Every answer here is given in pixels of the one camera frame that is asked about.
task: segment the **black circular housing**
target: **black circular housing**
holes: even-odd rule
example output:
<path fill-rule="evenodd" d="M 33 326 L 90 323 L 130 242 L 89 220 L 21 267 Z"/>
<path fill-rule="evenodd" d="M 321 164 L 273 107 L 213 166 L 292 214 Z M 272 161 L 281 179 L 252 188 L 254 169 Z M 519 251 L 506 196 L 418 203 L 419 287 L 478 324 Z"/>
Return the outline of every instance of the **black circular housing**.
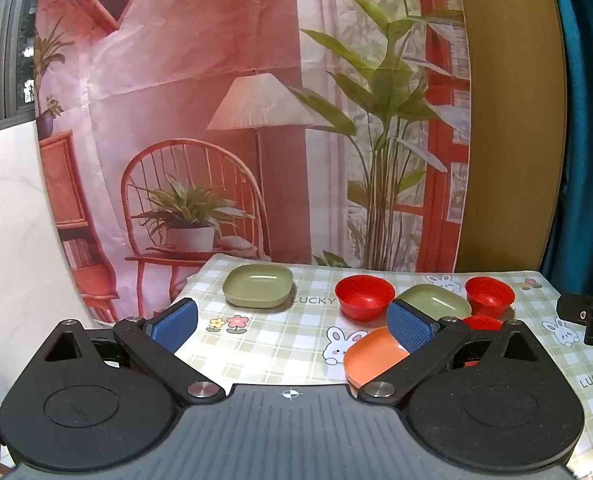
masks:
<path fill-rule="evenodd" d="M 160 383 L 102 362 L 71 365 L 21 377 L 6 397 L 0 429 L 15 460 L 50 471 L 105 469 L 140 455 L 171 427 L 176 410 Z"/>
<path fill-rule="evenodd" d="M 517 473 L 567 462 L 583 408 L 567 382 L 531 365 L 503 359 L 439 374 L 413 393 L 411 430 L 439 457 L 471 470 Z"/>

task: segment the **metal screw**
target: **metal screw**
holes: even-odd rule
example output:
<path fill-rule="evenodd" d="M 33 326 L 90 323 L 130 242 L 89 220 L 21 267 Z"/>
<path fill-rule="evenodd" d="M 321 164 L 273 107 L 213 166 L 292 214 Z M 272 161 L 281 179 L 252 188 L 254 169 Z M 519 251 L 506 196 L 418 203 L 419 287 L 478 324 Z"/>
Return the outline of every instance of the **metal screw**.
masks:
<path fill-rule="evenodd" d="M 192 397 L 198 397 L 199 399 L 208 399 L 208 397 L 214 397 L 218 391 L 218 385 L 209 381 L 192 383 L 190 386 L 188 386 L 188 393 Z"/>
<path fill-rule="evenodd" d="M 363 390 L 370 397 L 376 397 L 378 399 L 384 399 L 392 397 L 395 394 L 395 387 L 390 383 L 384 383 L 384 381 L 372 381 L 363 387 Z"/>

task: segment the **lamp shade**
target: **lamp shade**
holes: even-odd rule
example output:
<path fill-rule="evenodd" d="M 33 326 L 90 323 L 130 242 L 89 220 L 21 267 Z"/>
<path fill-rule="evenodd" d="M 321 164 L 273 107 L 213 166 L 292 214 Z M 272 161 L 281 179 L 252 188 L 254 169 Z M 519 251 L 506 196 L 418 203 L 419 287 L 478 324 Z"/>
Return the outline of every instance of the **lamp shade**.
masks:
<path fill-rule="evenodd" d="M 314 124 L 312 115 L 270 73 L 234 80 L 208 124 L 208 130 Z"/>

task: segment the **chair backrest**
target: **chair backrest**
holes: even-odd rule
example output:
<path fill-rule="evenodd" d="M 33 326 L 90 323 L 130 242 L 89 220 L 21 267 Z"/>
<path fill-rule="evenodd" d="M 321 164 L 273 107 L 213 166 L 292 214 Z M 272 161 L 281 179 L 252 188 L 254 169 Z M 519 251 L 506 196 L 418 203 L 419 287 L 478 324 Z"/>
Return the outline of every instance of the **chair backrest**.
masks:
<path fill-rule="evenodd" d="M 150 246 L 166 243 L 166 231 L 155 231 L 151 223 L 134 216 L 153 210 L 151 191 L 170 190 L 166 175 L 191 187 L 208 187 L 252 218 L 234 218 L 222 224 L 222 235 L 248 240 L 257 256 L 269 255 L 265 204 L 252 172 L 234 153 L 198 139 L 170 139 L 151 145 L 135 156 L 121 179 L 121 201 L 134 254 Z"/>

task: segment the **white flower pot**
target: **white flower pot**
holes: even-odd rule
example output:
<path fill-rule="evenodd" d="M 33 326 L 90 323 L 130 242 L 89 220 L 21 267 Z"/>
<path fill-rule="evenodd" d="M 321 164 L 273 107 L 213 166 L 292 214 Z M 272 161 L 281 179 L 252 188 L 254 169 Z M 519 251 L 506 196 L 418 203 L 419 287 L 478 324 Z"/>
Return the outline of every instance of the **white flower pot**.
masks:
<path fill-rule="evenodd" d="M 168 229 L 168 244 L 185 253 L 207 253 L 214 248 L 214 227 Z"/>

